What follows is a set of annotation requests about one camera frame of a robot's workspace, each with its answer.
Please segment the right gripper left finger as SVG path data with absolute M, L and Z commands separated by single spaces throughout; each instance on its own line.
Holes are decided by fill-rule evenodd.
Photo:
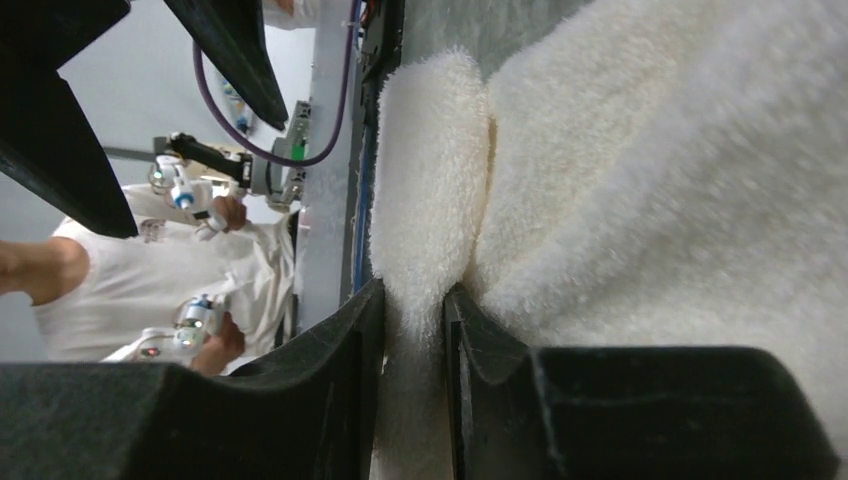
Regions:
M 384 286 L 227 376 L 173 363 L 5 364 L 5 479 L 365 479 Z

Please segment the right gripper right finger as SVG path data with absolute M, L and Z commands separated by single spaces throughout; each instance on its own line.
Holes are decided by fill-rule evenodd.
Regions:
M 529 346 L 443 301 L 458 479 L 834 479 L 789 371 L 748 347 Z

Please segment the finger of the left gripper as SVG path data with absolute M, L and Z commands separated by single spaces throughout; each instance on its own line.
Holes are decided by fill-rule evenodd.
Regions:
M 260 0 L 166 0 L 201 51 L 265 123 L 281 130 L 289 113 L 265 43 Z
M 1 170 L 89 230 L 136 235 L 127 201 L 59 70 L 128 15 L 127 1 L 1 4 Z

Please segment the white towel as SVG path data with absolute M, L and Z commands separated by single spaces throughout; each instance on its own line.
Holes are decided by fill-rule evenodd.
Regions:
M 534 345 L 767 350 L 846 454 L 845 2 L 595 1 L 489 78 L 399 68 L 379 112 L 373 478 L 451 476 L 457 282 Z

